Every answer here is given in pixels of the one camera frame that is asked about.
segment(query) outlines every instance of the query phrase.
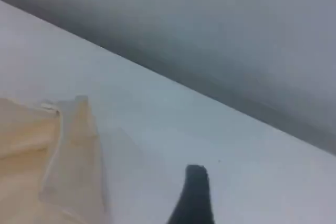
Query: white surface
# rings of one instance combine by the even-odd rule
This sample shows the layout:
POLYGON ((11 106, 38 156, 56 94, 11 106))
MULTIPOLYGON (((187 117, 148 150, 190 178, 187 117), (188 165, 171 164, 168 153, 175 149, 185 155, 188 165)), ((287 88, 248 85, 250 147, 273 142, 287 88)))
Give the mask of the white surface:
POLYGON ((0 96, 89 96, 114 224, 166 223, 190 163, 217 224, 336 222, 335 157, 4 3, 0 27, 0 96))

